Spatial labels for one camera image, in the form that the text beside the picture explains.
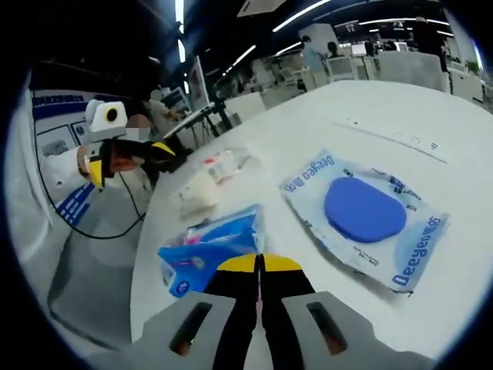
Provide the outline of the person's left hand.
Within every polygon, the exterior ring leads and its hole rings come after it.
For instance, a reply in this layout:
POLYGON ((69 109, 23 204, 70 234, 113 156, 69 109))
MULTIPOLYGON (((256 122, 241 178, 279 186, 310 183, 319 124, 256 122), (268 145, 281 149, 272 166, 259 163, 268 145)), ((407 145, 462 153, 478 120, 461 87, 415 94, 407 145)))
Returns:
POLYGON ((76 152, 78 171, 85 178, 89 177, 89 170, 88 170, 89 158, 87 152, 88 152, 87 146, 79 146, 76 152))

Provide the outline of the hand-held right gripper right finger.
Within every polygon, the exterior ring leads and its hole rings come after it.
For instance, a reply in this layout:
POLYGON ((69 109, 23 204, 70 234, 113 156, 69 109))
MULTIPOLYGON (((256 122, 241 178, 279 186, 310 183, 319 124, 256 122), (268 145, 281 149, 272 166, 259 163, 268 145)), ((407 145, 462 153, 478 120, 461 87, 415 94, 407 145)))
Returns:
POLYGON ((262 326, 275 369, 432 369, 436 362, 397 351, 373 325, 327 291, 315 291, 288 257, 259 259, 262 326))

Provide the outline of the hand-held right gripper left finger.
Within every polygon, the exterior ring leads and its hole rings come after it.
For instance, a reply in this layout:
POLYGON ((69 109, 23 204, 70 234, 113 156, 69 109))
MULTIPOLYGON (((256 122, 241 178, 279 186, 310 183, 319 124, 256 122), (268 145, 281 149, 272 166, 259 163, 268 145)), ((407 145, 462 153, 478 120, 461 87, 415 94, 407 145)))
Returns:
POLYGON ((204 291, 191 291, 152 316, 142 337, 92 356, 94 369, 242 369, 257 323, 257 254, 218 266, 204 291))

